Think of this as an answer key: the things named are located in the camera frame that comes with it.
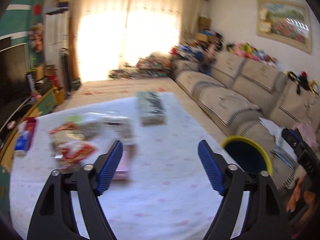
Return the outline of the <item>person's hand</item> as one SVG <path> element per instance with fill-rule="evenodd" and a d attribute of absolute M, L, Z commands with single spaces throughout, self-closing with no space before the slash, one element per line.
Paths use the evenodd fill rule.
<path fill-rule="evenodd" d="M 308 175 L 304 175 L 296 183 L 286 205 L 288 219 L 291 223 L 306 223 L 319 208 L 319 188 L 315 187 Z"/>

